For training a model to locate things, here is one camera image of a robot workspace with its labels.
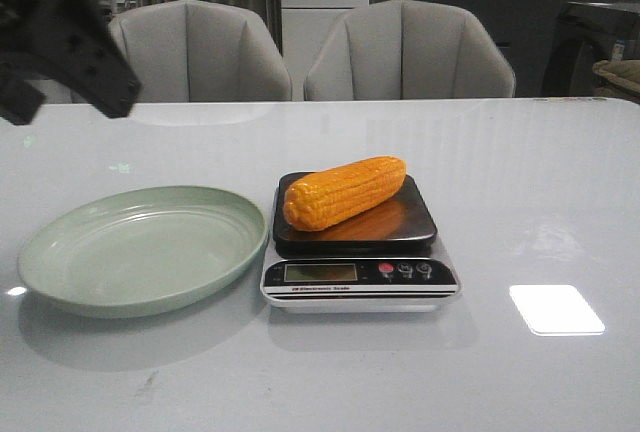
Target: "glossy table surface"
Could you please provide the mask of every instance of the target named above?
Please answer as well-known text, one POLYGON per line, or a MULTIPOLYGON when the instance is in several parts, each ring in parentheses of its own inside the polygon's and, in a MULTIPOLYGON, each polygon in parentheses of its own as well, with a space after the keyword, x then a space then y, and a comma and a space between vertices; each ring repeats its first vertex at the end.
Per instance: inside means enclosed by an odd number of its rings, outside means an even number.
POLYGON ((637 431, 639 217, 630 102, 45 106, 0 122, 0 430, 637 431), (435 312, 288 314, 259 260, 147 318, 20 294, 21 248, 84 203, 188 184, 268 214, 282 175, 382 154, 406 160, 463 283, 435 312), (574 287, 604 331, 533 333, 523 285, 574 287))

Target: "white chair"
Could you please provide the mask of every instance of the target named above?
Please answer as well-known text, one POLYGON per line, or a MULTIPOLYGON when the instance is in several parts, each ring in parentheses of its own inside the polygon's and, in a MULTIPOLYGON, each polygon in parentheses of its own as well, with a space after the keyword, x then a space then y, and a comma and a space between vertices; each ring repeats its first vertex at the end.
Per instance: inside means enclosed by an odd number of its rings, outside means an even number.
POLYGON ((179 0, 123 12, 109 29, 142 82, 140 102, 291 100, 284 60, 250 10, 179 0))
POLYGON ((469 11, 391 0, 352 9, 330 29, 305 100, 512 97, 513 69, 469 11))

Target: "kitchen scale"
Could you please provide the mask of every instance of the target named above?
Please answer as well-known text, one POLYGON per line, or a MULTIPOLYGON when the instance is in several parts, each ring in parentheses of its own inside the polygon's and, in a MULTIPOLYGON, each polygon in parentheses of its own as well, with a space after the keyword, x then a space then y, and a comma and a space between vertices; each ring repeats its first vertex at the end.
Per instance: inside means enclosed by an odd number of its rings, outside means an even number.
POLYGON ((306 175, 280 179, 260 290, 289 312, 427 312, 460 292, 460 281, 409 175, 390 199, 320 232, 284 219, 284 193, 306 175))

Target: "plate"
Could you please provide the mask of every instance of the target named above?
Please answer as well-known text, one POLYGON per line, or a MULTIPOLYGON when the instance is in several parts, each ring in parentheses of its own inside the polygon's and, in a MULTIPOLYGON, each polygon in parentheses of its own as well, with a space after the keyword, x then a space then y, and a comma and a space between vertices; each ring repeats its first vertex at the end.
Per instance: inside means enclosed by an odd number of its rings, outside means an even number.
POLYGON ((175 310, 239 277, 267 224, 233 192, 156 187, 81 206, 42 228, 18 258, 22 280, 78 315, 127 318, 175 310))

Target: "red button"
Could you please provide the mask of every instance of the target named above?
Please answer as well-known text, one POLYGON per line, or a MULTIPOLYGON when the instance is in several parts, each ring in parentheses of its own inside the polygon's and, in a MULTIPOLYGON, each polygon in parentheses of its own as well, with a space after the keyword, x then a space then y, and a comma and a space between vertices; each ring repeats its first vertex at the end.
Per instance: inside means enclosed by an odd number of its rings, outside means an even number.
POLYGON ((389 272, 393 272, 393 265, 389 262, 381 262, 378 264, 378 270, 383 274, 388 274, 389 272))

